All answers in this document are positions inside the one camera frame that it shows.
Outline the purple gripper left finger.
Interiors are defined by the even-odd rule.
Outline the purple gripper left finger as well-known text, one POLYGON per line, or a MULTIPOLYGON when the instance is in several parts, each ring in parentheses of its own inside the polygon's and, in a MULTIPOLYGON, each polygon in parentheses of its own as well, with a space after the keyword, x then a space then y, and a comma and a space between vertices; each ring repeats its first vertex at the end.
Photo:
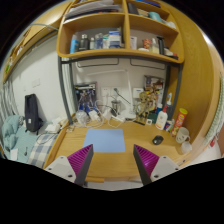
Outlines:
POLYGON ((93 145, 90 144, 68 156, 68 161, 76 174, 75 184, 83 186, 93 157, 93 145))

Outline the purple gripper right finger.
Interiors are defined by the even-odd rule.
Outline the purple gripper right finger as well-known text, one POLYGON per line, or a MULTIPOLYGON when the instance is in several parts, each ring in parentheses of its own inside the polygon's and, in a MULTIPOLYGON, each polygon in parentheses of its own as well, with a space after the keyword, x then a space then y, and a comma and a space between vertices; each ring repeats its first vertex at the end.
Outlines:
POLYGON ((133 155, 142 183, 144 185, 150 184, 150 176, 159 160, 159 157, 151 151, 138 145, 134 145, 133 155))

